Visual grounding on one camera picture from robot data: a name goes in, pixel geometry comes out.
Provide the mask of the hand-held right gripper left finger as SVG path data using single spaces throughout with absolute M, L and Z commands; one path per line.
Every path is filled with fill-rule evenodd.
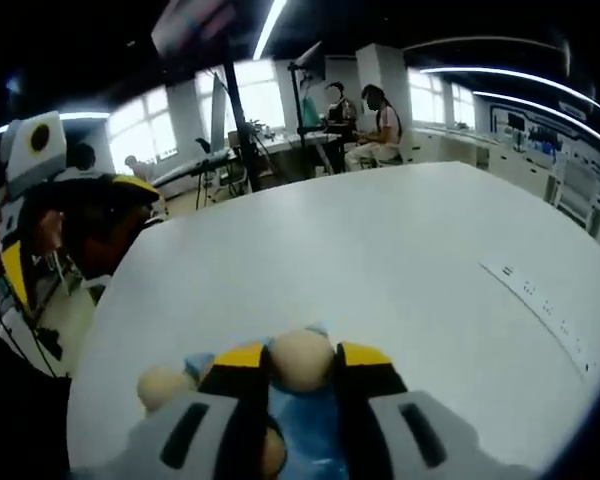
M 71 479 L 261 479 L 268 423 L 266 344 L 217 355 L 196 391 L 177 394 L 132 429 L 126 448 Z

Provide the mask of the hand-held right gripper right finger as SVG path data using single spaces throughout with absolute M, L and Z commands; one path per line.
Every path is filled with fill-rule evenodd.
M 410 390 L 391 359 L 356 343 L 336 347 L 333 383 L 351 479 L 533 479 L 480 446 L 476 429 L 432 395 Z

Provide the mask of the person's left hand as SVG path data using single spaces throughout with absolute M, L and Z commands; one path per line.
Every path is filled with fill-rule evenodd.
M 112 210 L 86 205 L 65 212 L 46 210 L 34 223 L 34 253 L 61 251 L 88 278 L 115 272 L 150 217 L 146 206 Z

